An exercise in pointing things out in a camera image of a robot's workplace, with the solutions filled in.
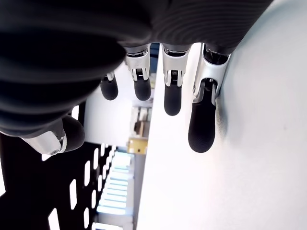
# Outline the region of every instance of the white surface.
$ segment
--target white surface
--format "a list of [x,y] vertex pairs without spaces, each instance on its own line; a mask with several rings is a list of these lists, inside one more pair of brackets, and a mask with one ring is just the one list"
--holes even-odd
[[106,158],[106,164],[105,164],[106,170],[109,170],[111,161],[112,161],[112,157],[108,156]]
[[87,161],[84,166],[84,185],[87,186],[90,182],[91,163]]
[[138,230],[307,229],[306,12],[305,0],[276,1],[236,49],[204,154],[188,144],[200,46],[175,117],[159,60]]
[[106,179],[106,165],[104,165],[102,167],[102,179],[105,180]]
[[109,225],[109,224],[101,224],[101,223],[95,223],[96,229],[101,230],[123,230],[123,228],[115,225]]
[[3,174],[2,174],[2,167],[1,167],[1,159],[0,159],[0,196],[5,194],[5,186],[4,186],[4,179],[3,179]]
[[96,149],[94,150],[93,169],[97,169],[97,167],[98,167],[98,154],[99,154],[99,149],[96,148]]
[[115,70],[115,77],[118,84],[118,96],[115,100],[105,99],[98,87],[86,101],[85,141],[126,146],[130,133],[132,102],[137,98],[133,79],[124,63]]
[[99,175],[99,177],[98,177],[98,192],[100,192],[101,191],[101,189],[102,189],[102,175]]
[[76,120],[79,119],[79,106],[78,105],[72,109],[71,116],[75,118]]
[[95,208],[96,206],[96,190],[93,190],[92,192],[92,208]]
[[42,161],[46,161],[51,157],[51,155],[42,154]]
[[105,155],[105,144],[101,144],[101,149],[100,149],[100,156],[103,157]]
[[48,216],[50,230],[59,230],[59,219],[57,209],[54,208]]
[[89,210],[88,210],[88,207],[84,210],[83,220],[84,220],[84,228],[86,229],[88,227],[88,224],[89,224]]
[[77,205],[77,182],[76,179],[73,179],[69,185],[69,193],[71,199],[71,209],[74,210]]

